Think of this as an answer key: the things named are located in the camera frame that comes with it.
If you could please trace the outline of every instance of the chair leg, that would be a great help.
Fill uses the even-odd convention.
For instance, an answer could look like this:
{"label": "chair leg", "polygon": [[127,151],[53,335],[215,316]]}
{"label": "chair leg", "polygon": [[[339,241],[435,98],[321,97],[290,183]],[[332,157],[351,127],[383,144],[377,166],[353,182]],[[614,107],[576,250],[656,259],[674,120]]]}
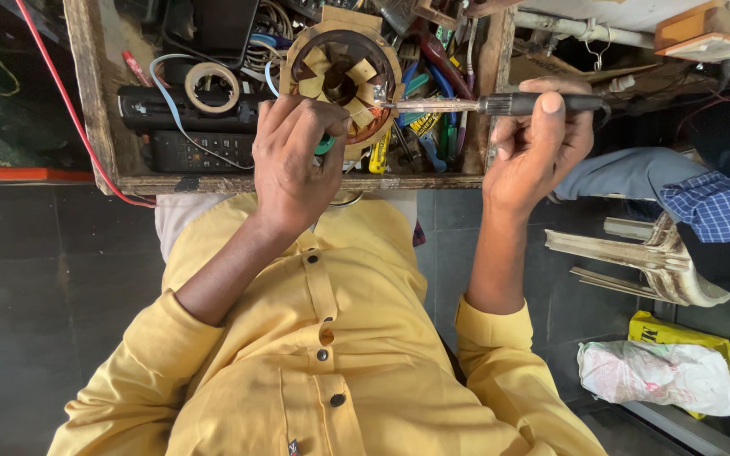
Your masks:
{"label": "chair leg", "polygon": [[581,279],[579,282],[587,283],[589,285],[601,286],[609,290],[621,291],[622,293],[628,293],[630,295],[642,296],[649,299],[657,299],[659,301],[667,301],[665,296],[660,296],[654,292],[652,288],[646,285],[640,285],[620,278],[614,278],[603,274],[597,274],[587,269],[573,267],[570,270],[571,273],[579,275]]}
{"label": "chair leg", "polygon": [[605,233],[615,234],[622,238],[638,239],[640,241],[646,241],[650,238],[654,226],[655,223],[636,222],[623,218],[607,217],[604,219]]}
{"label": "chair leg", "polygon": [[683,261],[667,256],[666,253],[655,252],[643,244],[608,241],[553,230],[545,230],[545,235],[547,237],[545,246],[557,252],[621,264],[644,271],[667,266],[675,270],[688,269],[688,265]]}

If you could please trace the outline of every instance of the metal hook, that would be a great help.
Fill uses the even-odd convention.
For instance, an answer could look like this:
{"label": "metal hook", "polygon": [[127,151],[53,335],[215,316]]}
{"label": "metal hook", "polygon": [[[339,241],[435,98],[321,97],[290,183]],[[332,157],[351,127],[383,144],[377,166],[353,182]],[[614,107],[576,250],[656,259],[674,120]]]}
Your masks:
{"label": "metal hook", "polygon": [[610,43],[613,42],[613,33],[610,31],[610,23],[606,23],[605,25],[607,26],[607,47],[602,49],[602,52],[593,52],[591,47],[587,45],[587,40],[585,40],[585,49],[587,49],[587,52],[596,56],[596,61],[593,63],[593,71],[597,73],[602,71],[602,54],[604,54],[604,51],[610,49]]}

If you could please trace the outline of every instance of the shirt sleeve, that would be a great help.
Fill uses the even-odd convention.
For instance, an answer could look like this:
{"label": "shirt sleeve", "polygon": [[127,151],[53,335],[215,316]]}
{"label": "shirt sleeve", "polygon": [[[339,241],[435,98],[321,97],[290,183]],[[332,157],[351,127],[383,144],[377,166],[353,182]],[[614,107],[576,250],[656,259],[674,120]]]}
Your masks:
{"label": "shirt sleeve", "polygon": [[66,404],[69,421],[55,432],[49,454],[164,454],[185,388],[222,332],[166,290]]}
{"label": "shirt sleeve", "polygon": [[455,329],[466,387],[498,420],[517,428],[532,449],[545,446],[560,455],[605,454],[593,433],[560,399],[545,362],[531,352],[534,331],[528,304],[511,315],[494,315],[461,297]]}

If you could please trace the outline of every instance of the yellow plastic bag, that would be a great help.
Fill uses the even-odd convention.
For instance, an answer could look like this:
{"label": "yellow plastic bag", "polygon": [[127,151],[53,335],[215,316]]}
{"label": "yellow plastic bag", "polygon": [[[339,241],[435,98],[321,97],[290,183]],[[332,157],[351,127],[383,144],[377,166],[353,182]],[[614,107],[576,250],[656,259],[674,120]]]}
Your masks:
{"label": "yellow plastic bag", "polygon": [[[643,310],[635,312],[632,320],[629,321],[627,339],[654,343],[688,343],[712,348],[725,358],[730,372],[730,342],[728,339],[659,320]],[[698,420],[705,416],[703,413],[686,411]]]}

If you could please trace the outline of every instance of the black button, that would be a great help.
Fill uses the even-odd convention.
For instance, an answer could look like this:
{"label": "black button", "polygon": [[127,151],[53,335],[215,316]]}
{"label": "black button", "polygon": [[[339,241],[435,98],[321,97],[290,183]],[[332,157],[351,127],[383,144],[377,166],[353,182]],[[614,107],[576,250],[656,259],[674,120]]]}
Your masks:
{"label": "black button", "polygon": [[334,394],[329,401],[331,407],[339,407],[346,403],[346,396],[344,394]]}

